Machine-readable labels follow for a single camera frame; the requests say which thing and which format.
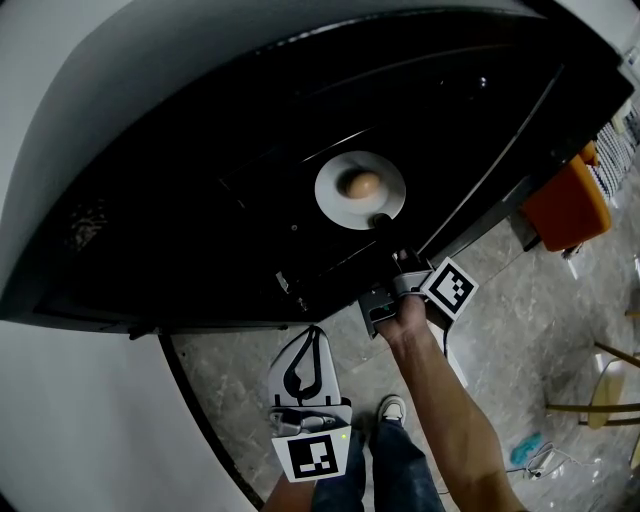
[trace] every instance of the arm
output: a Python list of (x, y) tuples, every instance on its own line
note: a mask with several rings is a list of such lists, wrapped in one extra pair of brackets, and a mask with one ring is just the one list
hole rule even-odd
[(310, 512), (315, 482), (292, 484), (282, 475), (261, 512)]
[(507, 479), (498, 437), (429, 331), (424, 302), (409, 296), (378, 331), (404, 377), (438, 469), (461, 512), (525, 510)]

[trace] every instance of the cable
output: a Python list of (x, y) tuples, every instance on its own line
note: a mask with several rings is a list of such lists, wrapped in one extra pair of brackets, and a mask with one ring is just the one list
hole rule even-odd
[[(560, 455), (564, 455), (565, 459), (558, 464), (556, 467), (554, 467), (552, 470), (547, 471), (547, 473), (545, 473), (544, 475), (542, 475), (539, 471), (533, 470), (531, 469), (531, 465), (533, 464), (533, 462), (538, 459), (539, 457), (542, 457), (543, 455), (546, 455), (548, 453), (551, 452), (555, 452), (555, 453), (559, 453)], [(543, 444), (540, 449), (538, 450), (538, 452), (531, 457), (531, 459), (529, 459), (529, 462), (527, 462), (525, 464), (524, 469), (531, 475), (531, 476), (536, 476), (538, 480), (540, 480), (541, 478), (546, 478), (547, 476), (549, 476), (550, 474), (552, 474), (554, 471), (560, 469), (560, 467), (562, 467), (567, 461), (571, 461), (574, 464), (577, 464), (580, 467), (589, 467), (589, 466), (595, 466), (598, 464), (598, 462), (580, 462), (579, 460), (577, 460), (575, 457), (572, 457), (571, 455), (569, 455), (566, 452), (563, 452), (562, 450), (559, 450), (558, 448), (556, 448), (554, 446), (554, 444), (552, 442), (547, 442), (545, 444)]]
[(447, 344), (447, 331), (448, 329), (444, 329), (442, 334), (442, 353), (444, 354), (444, 358), (449, 360), (449, 345)]
[[(556, 453), (559, 453), (560, 455), (564, 455), (565, 459), (560, 464), (558, 464), (555, 468), (553, 468), (551, 471), (548, 471), (544, 475), (539, 474), (539, 472), (537, 472), (535, 469), (531, 469), (531, 465), (533, 464), (533, 462), (536, 459), (538, 459), (539, 457), (542, 457), (543, 455), (546, 455), (547, 453), (550, 453), (550, 452), (556, 452)], [(524, 471), (524, 473), (522, 474), (522, 478), (524, 478), (526, 476), (526, 474), (529, 473), (530, 476), (536, 476), (537, 480), (540, 480), (542, 478), (548, 477), (550, 474), (552, 474), (557, 469), (560, 469), (560, 467), (563, 466), (567, 461), (571, 461), (572, 463), (577, 464), (580, 467), (597, 466), (599, 464), (599, 462), (580, 462), (579, 460), (575, 459), (574, 457), (572, 457), (568, 453), (563, 452), (562, 450), (559, 450), (558, 448), (556, 448), (553, 445), (553, 443), (551, 441), (549, 441), (549, 442), (543, 444), (538, 449), (536, 454), (529, 459), (529, 461), (524, 465), (524, 467), (522, 467), (522, 468), (514, 468), (514, 469), (507, 469), (505, 471), (505, 473), (509, 474), (509, 473), (518, 473), (519, 471)], [(449, 494), (449, 491), (442, 491), (442, 492), (438, 491), (438, 495), (440, 495), (440, 496), (444, 496), (446, 494)]]

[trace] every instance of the chair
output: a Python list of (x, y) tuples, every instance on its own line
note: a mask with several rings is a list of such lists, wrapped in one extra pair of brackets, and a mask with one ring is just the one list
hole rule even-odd
[[(609, 354), (615, 356), (600, 374), (598, 384), (593, 391), (590, 405), (563, 405), (547, 404), (547, 410), (587, 413), (587, 421), (580, 419), (578, 425), (586, 425), (592, 429), (601, 427), (620, 427), (624, 425), (640, 425), (640, 416), (637, 418), (626, 418), (620, 420), (610, 420), (611, 414), (621, 412), (640, 413), (640, 403), (619, 404), (622, 388), (624, 386), (624, 363), (629, 363), (636, 368), (640, 368), (640, 359), (637, 359), (625, 352), (621, 352), (613, 347), (602, 343), (595, 343), (595, 346)], [(631, 469), (640, 465), (640, 437), (634, 445), (633, 454), (630, 460)]]
[(609, 208), (585, 162), (597, 163), (593, 142), (524, 203), (522, 210), (538, 233), (525, 251), (540, 241), (549, 251), (562, 251), (611, 227)]

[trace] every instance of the white cable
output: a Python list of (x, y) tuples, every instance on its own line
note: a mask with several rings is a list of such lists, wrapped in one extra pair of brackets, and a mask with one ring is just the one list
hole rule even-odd
[(558, 448), (556, 448), (554, 446), (554, 444), (552, 442), (547, 442), (545, 444), (543, 444), (540, 449), (538, 450), (538, 452), (531, 457), (531, 459), (529, 459), (529, 462), (527, 462), (527, 464), (525, 464), (525, 470), (526, 472), (528, 472), (530, 475), (536, 475), (536, 471), (531, 469), (531, 465), (533, 464), (533, 462), (538, 459), (539, 457), (542, 457), (543, 455), (546, 455), (550, 452), (555, 452), (555, 453), (559, 453), (560, 455), (564, 455), (565, 459), (558, 464), (555, 468), (553, 468), (551, 471), (548, 471), (547, 473), (545, 473), (544, 475), (540, 475), (538, 476), (538, 480), (541, 478), (545, 478), (546, 476), (549, 476), (551, 473), (553, 473), (554, 471), (560, 469), (560, 467), (562, 467), (567, 461), (571, 461), (574, 464), (577, 464), (578, 466), (581, 467), (588, 467), (588, 466), (595, 466), (598, 464), (598, 462), (580, 462), (579, 460), (577, 460), (575, 457), (569, 455), (566, 452), (563, 452), (562, 450), (559, 450)]

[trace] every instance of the white plate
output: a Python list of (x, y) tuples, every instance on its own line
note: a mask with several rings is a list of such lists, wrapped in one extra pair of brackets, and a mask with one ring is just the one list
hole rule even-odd
[[(370, 197), (350, 199), (340, 191), (340, 180), (348, 172), (371, 171), (380, 177), (380, 187)], [(349, 229), (372, 229), (371, 219), (386, 213), (392, 219), (400, 213), (407, 189), (402, 174), (389, 160), (368, 151), (349, 151), (322, 166), (316, 178), (316, 201), (329, 219)]]

